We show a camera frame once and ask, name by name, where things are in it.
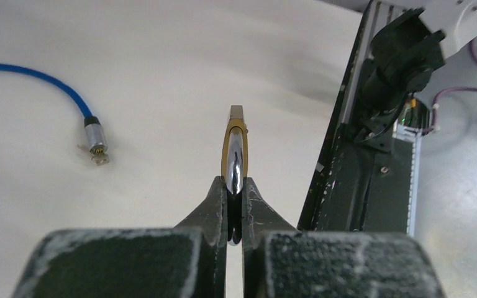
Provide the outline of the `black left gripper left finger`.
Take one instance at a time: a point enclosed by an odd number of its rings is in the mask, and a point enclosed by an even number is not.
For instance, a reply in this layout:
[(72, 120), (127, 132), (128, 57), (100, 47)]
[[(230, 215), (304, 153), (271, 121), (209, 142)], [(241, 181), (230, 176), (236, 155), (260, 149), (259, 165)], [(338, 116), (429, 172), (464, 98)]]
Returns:
[(227, 189), (171, 228), (56, 230), (34, 248), (13, 297), (224, 297)]

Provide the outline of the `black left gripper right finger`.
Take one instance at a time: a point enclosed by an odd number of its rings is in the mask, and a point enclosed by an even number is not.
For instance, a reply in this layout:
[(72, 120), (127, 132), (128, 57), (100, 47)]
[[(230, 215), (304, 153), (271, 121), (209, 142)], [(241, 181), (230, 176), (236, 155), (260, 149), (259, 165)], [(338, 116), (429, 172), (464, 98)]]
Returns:
[(301, 232), (242, 189), (245, 297), (444, 297), (422, 247), (400, 233)]

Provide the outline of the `brass padlock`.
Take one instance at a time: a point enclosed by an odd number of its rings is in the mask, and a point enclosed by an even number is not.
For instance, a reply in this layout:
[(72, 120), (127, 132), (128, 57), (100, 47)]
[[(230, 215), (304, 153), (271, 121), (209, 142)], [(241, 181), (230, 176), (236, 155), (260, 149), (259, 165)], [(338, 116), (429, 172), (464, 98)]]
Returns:
[(221, 176), (227, 190), (228, 241), (242, 239), (242, 191), (248, 171), (248, 129), (243, 107), (232, 105), (222, 146)]

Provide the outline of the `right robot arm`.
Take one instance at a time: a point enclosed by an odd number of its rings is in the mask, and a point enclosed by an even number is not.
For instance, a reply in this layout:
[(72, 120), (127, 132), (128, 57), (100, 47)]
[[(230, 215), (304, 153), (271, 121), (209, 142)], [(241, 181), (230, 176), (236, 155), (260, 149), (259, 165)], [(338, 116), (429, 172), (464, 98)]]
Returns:
[(358, 79), (350, 139), (369, 143), (385, 134), (407, 96), (422, 91), (432, 73), (476, 37), (477, 1), (429, 1), (380, 29)]

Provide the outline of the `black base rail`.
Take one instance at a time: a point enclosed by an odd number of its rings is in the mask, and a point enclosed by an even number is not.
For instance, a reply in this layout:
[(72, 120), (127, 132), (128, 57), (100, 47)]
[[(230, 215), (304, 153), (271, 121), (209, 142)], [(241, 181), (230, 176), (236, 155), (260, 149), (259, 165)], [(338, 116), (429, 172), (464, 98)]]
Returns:
[(369, 145), (348, 139), (358, 83), (370, 75), (365, 60), (379, 29), (405, 8), (370, 1), (358, 28), (304, 202), (302, 231), (397, 232), (413, 236), (421, 139), (391, 127)]

